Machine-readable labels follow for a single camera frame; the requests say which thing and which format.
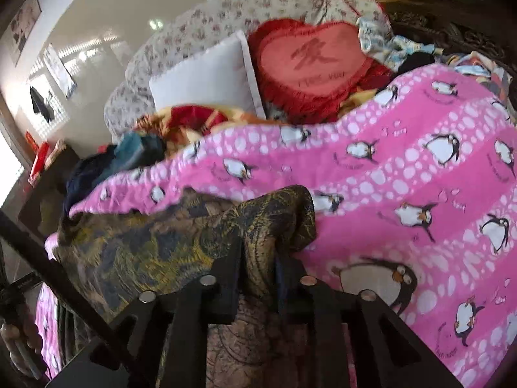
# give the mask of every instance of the white pillow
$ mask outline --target white pillow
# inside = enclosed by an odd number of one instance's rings
[[[266,118],[250,50],[241,30],[160,76],[151,77],[149,89],[156,110],[189,103],[221,104]]]

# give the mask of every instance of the wooden furniture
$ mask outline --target wooden furniture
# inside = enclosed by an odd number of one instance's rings
[[[517,28],[504,12],[483,0],[377,0],[392,28],[416,42],[433,43],[445,53],[478,51],[517,78]],[[517,108],[517,81],[510,86]]]
[[[18,220],[42,243],[58,230],[62,204],[66,195],[66,183],[77,162],[79,157],[76,152],[67,146],[50,167],[42,172],[20,210]],[[45,214],[46,223],[45,228],[42,229],[41,210],[45,208],[44,204],[51,204],[54,208],[52,212]]]

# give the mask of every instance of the metal bolt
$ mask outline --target metal bolt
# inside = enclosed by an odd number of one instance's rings
[[[215,283],[217,283],[217,279],[212,274],[207,274],[206,276],[201,277],[199,282],[203,286],[213,286]]]
[[[304,286],[314,286],[317,282],[316,278],[312,276],[303,276],[300,279],[300,283]]]
[[[146,290],[145,292],[140,293],[138,299],[142,303],[151,303],[156,299],[156,293],[151,290]]]
[[[361,299],[366,300],[367,302],[373,302],[377,299],[377,293],[370,289],[361,290],[359,295],[361,296]]]

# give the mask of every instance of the cartoon penguin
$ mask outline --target cartoon penguin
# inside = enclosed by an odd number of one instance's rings
[[[100,192],[100,200],[106,201],[110,197],[110,193],[108,192],[107,188],[103,188]]]
[[[479,226],[479,231],[482,235],[488,236],[494,248],[494,254],[497,254],[503,246],[508,245],[510,222],[505,217],[497,217],[493,214],[487,214],[487,216],[490,220]]]
[[[390,308],[399,307],[397,313],[402,313],[417,288],[413,270],[402,263],[369,257],[361,259],[364,262],[332,269],[341,280],[343,292],[358,294],[364,289],[373,290]]]
[[[441,166],[456,156],[459,158],[459,140],[454,134],[433,134],[432,140],[424,145]]]
[[[454,322],[454,331],[456,336],[461,338],[461,343],[468,347],[467,337],[471,333],[476,323],[476,314],[484,309],[484,306],[476,307],[474,297],[467,299],[467,302],[458,306],[456,312],[456,321]]]
[[[493,101],[490,105],[492,105],[494,108],[496,108],[499,112],[501,112],[505,116],[505,121],[510,120],[510,114],[508,113],[508,110],[506,109],[505,105],[503,105],[499,101]]]
[[[244,184],[245,180],[251,179],[251,170],[255,169],[255,167],[248,166],[239,159],[224,159],[223,164],[226,172],[230,176],[237,178],[241,184]]]
[[[137,167],[133,172],[131,172],[131,176],[130,176],[131,180],[138,181],[143,173],[144,173],[144,168],[141,166]]]
[[[291,143],[303,143],[307,138],[311,136],[310,130],[303,127],[294,126],[281,126],[280,127],[280,138],[284,146]]]
[[[501,140],[496,140],[494,143],[495,153],[497,153],[498,158],[501,159],[501,162],[510,168],[512,171],[513,177],[515,178],[515,171],[513,169],[515,165],[515,158],[513,156],[513,148],[508,146],[505,142]]]
[[[199,140],[185,147],[183,150],[183,160],[195,159],[200,147],[201,142]]]
[[[447,94],[451,96],[458,96],[456,83],[445,83],[444,81],[434,81],[431,87],[440,94]]]
[[[346,146],[346,153],[356,159],[368,159],[370,162],[377,163],[373,160],[373,155],[375,154],[375,145],[378,140],[374,140],[372,143],[367,143],[364,141],[350,143]]]
[[[402,226],[407,226],[408,228],[423,228],[431,242],[435,242],[429,227],[433,223],[431,209],[436,207],[436,205],[438,204],[429,203],[425,206],[414,206],[408,203],[402,203],[394,212],[399,216]]]
[[[329,211],[331,213],[334,213],[344,199],[345,198],[341,194],[326,194],[321,191],[315,191],[314,195],[312,195],[314,211]]]
[[[377,93],[373,100],[381,106],[386,106],[391,101],[395,101],[399,97],[399,88],[396,85],[388,86],[386,89]]]
[[[153,187],[151,190],[151,193],[149,194],[151,196],[151,200],[154,201],[155,204],[158,204],[160,201],[162,201],[165,198],[165,192],[162,190],[159,186]]]

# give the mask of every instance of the human hand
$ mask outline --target human hand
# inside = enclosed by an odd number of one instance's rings
[[[34,369],[35,364],[30,363],[31,358],[28,356],[28,353],[32,352],[31,356],[40,355],[43,339],[38,334],[38,327],[34,323],[34,318],[30,314],[27,305],[19,305],[17,310],[23,332],[21,333],[20,329],[15,325],[3,323],[2,328],[0,328],[0,335],[9,350],[14,366],[25,376],[34,378],[31,368]]]

